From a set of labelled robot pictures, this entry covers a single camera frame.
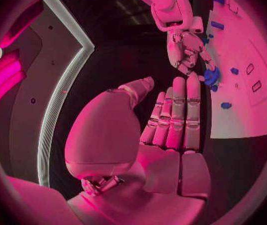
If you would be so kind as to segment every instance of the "white surface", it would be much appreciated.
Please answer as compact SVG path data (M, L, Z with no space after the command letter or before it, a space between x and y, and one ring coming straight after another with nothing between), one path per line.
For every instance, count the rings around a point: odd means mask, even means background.
M214 36L206 48L221 75L218 91L211 92L211 138L267 135L267 43L234 0L225 3L223 6L214 1L206 32ZM224 24L224 30L211 27L211 21ZM254 70L247 75L249 63L253 63ZM232 74L231 68L239 69L239 74ZM262 87L253 93L252 86L257 80ZM232 107L222 109L223 102L231 103Z

